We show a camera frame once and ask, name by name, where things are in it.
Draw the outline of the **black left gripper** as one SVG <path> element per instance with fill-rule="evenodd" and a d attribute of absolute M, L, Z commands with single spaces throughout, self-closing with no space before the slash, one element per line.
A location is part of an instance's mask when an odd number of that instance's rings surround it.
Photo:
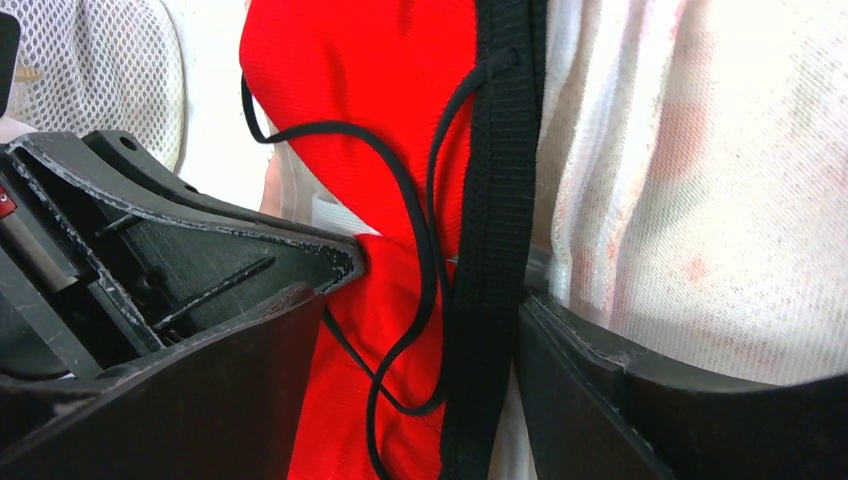
<path fill-rule="evenodd" d="M 293 284 L 362 273 L 356 243 L 194 191 L 130 135 L 31 133 L 1 161 L 1 372 L 94 378 Z"/>

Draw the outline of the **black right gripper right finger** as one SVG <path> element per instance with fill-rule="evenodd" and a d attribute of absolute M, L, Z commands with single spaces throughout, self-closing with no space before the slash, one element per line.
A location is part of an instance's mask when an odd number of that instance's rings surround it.
<path fill-rule="evenodd" d="M 843 479 L 847 378 L 774 386 L 663 356 L 531 293 L 516 369 L 542 479 Z"/>

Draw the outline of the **white round mesh laundry bag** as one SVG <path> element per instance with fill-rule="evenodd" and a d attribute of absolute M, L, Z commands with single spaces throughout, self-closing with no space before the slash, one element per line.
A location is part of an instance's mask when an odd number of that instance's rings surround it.
<path fill-rule="evenodd" d="M 176 169 L 185 127 L 177 33 L 160 1 L 4 1 L 21 25 L 7 114 L 41 131 L 132 134 Z"/>

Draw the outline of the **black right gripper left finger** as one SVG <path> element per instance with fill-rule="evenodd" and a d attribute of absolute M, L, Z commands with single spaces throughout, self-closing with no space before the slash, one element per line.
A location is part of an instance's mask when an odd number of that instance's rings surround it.
<path fill-rule="evenodd" d="M 92 380 L 1 382 L 5 479 L 283 479 L 324 300 L 288 287 Z"/>

